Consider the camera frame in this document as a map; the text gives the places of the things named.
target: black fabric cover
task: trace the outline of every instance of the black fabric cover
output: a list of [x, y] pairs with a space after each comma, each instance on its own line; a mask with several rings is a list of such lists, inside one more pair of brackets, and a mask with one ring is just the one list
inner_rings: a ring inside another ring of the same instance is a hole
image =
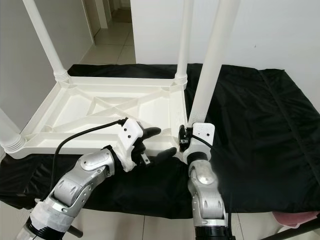
[[[72, 76], [173, 78], [176, 65], [73, 65]], [[189, 64], [185, 102], [190, 113], [201, 64]], [[215, 125], [211, 164], [232, 212], [320, 211], [320, 115], [283, 70], [224, 65], [207, 122]], [[78, 155], [61, 155], [58, 175]], [[32, 208], [50, 185], [52, 155], [6, 156], [0, 200]], [[176, 158], [158, 166], [117, 172], [85, 207], [172, 219], [191, 218], [187, 166]]]

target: black stand leg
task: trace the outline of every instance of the black stand leg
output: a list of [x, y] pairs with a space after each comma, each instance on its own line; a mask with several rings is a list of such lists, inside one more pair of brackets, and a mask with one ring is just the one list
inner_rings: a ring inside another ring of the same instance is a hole
[[261, 240], [284, 240], [284, 239], [292, 238], [297, 235], [304, 234], [312, 230], [318, 229], [320, 228], [320, 218], [319, 218], [319, 215], [317, 217], [318, 218], [314, 220], [301, 224], [298, 228], [288, 229], [283, 232], [279, 232], [275, 235], [268, 236]]
[[79, 229], [75, 228], [74, 226], [70, 226], [70, 228], [67, 231], [68, 233], [76, 236], [77, 238], [82, 238], [82, 236], [84, 235], [84, 233], [82, 231], [80, 231]]

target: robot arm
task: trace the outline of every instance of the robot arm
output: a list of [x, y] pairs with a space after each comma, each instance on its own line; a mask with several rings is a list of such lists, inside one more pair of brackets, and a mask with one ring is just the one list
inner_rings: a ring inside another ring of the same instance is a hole
[[[81, 156], [47, 198], [35, 206], [17, 240], [62, 239], [95, 187], [120, 169], [129, 172], [136, 165], [151, 164], [144, 154], [143, 140], [160, 132], [160, 128], [144, 129], [134, 119], [127, 119], [118, 134], [116, 146], [109, 145]], [[161, 157], [166, 153], [173, 156], [176, 151], [175, 147], [168, 149]]]
[[224, 201], [218, 191], [218, 178], [211, 164], [215, 126], [194, 123], [179, 132], [180, 151], [188, 164], [188, 189], [192, 196], [192, 214], [197, 240], [235, 240], [229, 227]]

